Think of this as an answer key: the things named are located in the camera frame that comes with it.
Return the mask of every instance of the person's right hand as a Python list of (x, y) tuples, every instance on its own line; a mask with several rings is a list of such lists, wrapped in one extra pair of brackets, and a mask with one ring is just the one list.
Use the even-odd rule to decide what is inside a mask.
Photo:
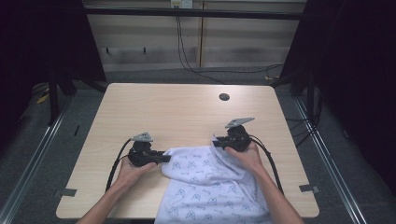
[(231, 147), (224, 148), (228, 153), (236, 157), (242, 162), (245, 169), (249, 170), (251, 173), (257, 171), (257, 169), (263, 168), (262, 159), (260, 158), (259, 149), (254, 142), (248, 145), (247, 150), (243, 152), (238, 152)]
[(150, 171), (157, 164), (155, 162), (148, 163), (142, 167), (135, 167), (129, 158), (125, 157), (121, 161), (121, 168), (116, 183), (123, 186), (128, 191), (140, 178), (141, 175)]

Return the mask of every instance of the metal rail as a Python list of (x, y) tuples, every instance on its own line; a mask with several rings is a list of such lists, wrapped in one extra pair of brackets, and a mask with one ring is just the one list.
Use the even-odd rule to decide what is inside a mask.
[(236, 11), (188, 8), (155, 8), (155, 7), (25, 7), (35, 12), (63, 12), (90, 15), (125, 15), (125, 16), (171, 16), (171, 17), (208, 17), (237, 19), (266, 19), (301, 21), (326, 19), (325, 15), (307, 15), (304, 13)]
[(295, 98), (294, 100), (300, 112), (300, 115), (303, 119), (305, 119), (305, 126), (311, 133), (311, 138), (314, 141), (315, 146), (317, 147), (318, 153), (322, 158), (330, 177), (332, 178), (332, 182), (334, 183), (338, 193), (340, 194), (346, 210), (352, 218), (353, 223), (366, 224), (367, 222), (363, 216), (363, 213), (361, 212), (358, 203), (356, 202), (355, 197), (347, 186), (347, 183), (345, 182), (340, 171), (338, 170), (334, 160), (332, 159), (332, 154), (330, 153), (329, 149), (327, 149), (326, 144), (324, 143), (317, 129), (308, 120), (308, 116), (306, 115), (307, 111), (303, 101), (301, 100), (301, 98)]
[(4, 206), (0, 211), (0, 223), (8, 224), (11, 223), (12, 219), (15, 217), (18, 208), (21, 205), (23, 197), (25, 196), (27, 190), (32, 183), (35, 174), (37, 173), (41, 162), (44, 160), (44, 157), (50, 148), (50, 143), (52, 142), (53, 137), (58, 132), (59, 127), (61, 126), (62, 120), (64, 119), (64, 114), (67, 108), (70, 106), (72, 102), (72, 97), (67, 97), (64, 102), (64, 107), (61, 114), (58, 118), (53, 122), (51, 126), (46, 130), (43, 138), (41, 139), (40, 144), (35, 150), (35, 154), (32, 159), (30, 159), (28, 165), (26, 166), (20, 180), (15, 186), (14, 190), (12, 190), (11, 194), (8, 196)]

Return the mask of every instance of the white cloth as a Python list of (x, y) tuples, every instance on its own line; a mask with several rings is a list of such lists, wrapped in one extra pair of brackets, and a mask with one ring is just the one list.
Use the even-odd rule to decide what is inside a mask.
[(178, 147), (163, 163), (171, 178), (156, 224), (272, 223), (254, 176), (221, 148)]

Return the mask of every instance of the wire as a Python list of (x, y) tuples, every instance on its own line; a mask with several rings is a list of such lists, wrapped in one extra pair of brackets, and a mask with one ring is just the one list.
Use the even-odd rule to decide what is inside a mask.
[(298, 124), (296, 124), (296, 125), (292, 126), (291, 128), (289, 128), (289, 131), (297, 128), (298, 126), (302, 125), (303, 123), (304, 123), (304, 121), (300, 121)]
[(288, 120), (288, 121), (306, 121), (308, 119), (288, 119), (288, 118), (285, 118), (285, 120)]
[(110, 171), (110, 175), (108, 176), (107, 185), (106, 185), (106, 191), (107, 191), (107, 190), (110, 188), (110, 186), (111, 186), (111, 182), (113, 181), (114, 173), (116, 173), (117, 166), (119, 165), (120, 160), (121, 160), (122, 158), (125, 157), (125, 156), (121, 157), (122, 151), (125, 149), (126, 145), (128, 145), (128, 143), (130, 143), (130, 142), (131, 142), (131, 138), (129, 138), (129, 139), (124, 143), (124, 145), (122, 146), (122, 148), (121, 148), (121, 150), (120, 150), (119, 155), (117, 156), (116, 160), (114, 161), (113, 167), (111, 168), (111, 171)]
[[(322, 110), (322, 103), (323, 103), (323, 96), (321, 94), (319, 94), (319, 98), (318, 98), (318, 105), (317, 105), (317, 114), (314, 116), (314, 120), (313, 120), (313, 128), (312, 131), (309, 132), (299, 143), (296, 144), (296, 147), (298, 147), (300, 144), (302, 144), (307, 138), (308, 136), (313, 133), (318, 125), (319, 125), (319, 121), (320, 121), (320, 115), (321, 115), (321, 110)], [(299, 136), (303, 133), (298, 133), (293, 135), (292, 137), (296, 137)]]
[[(176, 17), (176, 20), (177, 20), (177, 51), (178, 51), (178, 58), (180, 60), (181, 65), (187, 71), (193, 72), (194, 74), (196, 74), (196, 75), (198, 75), (200, 77), (206, 77), (206, 78), (212, 79), (212, 80), (214, 80), (214, 81), (216, 81), (216, 82), (218, 82), (220, 84), (225, 85), (224, 82), (222, 82), (222, 81), (220, 81), (218, 79), (215, 79), (213, 77), (204, 76), (204, 75), (200, 74), (199, 72), (194, 71), (194, 69), (192, 69), (192, 67), (189, 64), (189, 61), (187, 60), (186, 51), (184, 50), (184, 43), (183, 43), (183, 37), (182, 37), (182, 34), (181, 34), (181, 26), (180, 26), (180, 17)], [(181, 59), (180, 43), (181, 43), (181, 48), (182, 48), (182, 51), (183, 51), (184, 59), (185, 59), (186, 64), (187, 64), (188, 67), (186, 67), (186, 65), (183, 63), (183, 60)]]
[(283, 194), (285, 194), (285, 193), (283, 192), (282, 185), (281, 185), (280, 180), (279, 180), (279, 174), (277, 173), (277, 169), (276, 169), (274, 160), (273, 160), (273, 158), (272, 158), (272, 156), (271, 156), (271, 152), (269, 152), (269, 151), (267, 150), (267, 148), (265, 147), (265, 145), (262, 143), (262, 141), (260, 141), (260, 139), (259, 139), (258, 137), (254, 136), (254, 135), (251, 135), (251, 134), (250, 134), (249, 136), (250, 136), (251, 141), (253, 141), (254, 143), (256, 143), (256, 144), (264, 151), (264, 153), (265, 153), (265, 155), (267, 156), (268, 161), (270, 162), (271, 167), (272, 167), (272, 169), (273, 169), (274, 177), (275, 177), (276, 184), (277, 184), (277, 188), (280, 190), (280, 192), (282, 192)]
[[(180, 23), (180, 17), (177, 17), (177, 49), (178, 49), (178, 58), (180, 60), (181, 65), (190, 72), (193, 72), (194, 74), (201, 76), (201, 77), (206, 77), (206, 78), (210, 78), (218, 83), (221, 84), (225, 84), (224, 82), (215, 79), (213, 77), (208, 77), (208, 76), (204, 76), (202, 75), (202, 73), (241, 73), (241, 74), (253, 74), (253, 73), (262, 73), (265, 72), (267, 75), (267, 81), (265, 83), (265, 85), (268, 85), (269, 83), (269, 70), (275, 69), (279, 66), (282, 66), (283, 63), (278, 63), (278, 64), (271, 64), (267, 67), (265, 67), (264, 69), (261, 70), (256, 70), (256, 71), (231, 71), (231, 70), (205, 70), (205, 71), (196, 71), (194, 70), (190, 64), (189, 61), (187, 60), (187, 55), (186, 55), (186, 51), (184, 49), (184, 42), (183, 42), (183, 37), (182, 37), (182, 33), (181, 33), (181, 23)], [(186, 62), (186, 64), (183, 63), (182, 57), (181, 57), (181, 51), (183, 52), (183, 56), (184, 56), (184, 61)]]

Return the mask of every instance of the small round object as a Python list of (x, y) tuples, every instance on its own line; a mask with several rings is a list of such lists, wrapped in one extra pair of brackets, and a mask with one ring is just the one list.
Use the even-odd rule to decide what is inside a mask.
[(222, 101), (228, 101), (228, 100), (230, 100), (230, 95), (227, 94), (227, 93), (222, 93), (222, 94), (219, 95), (219, 98)]

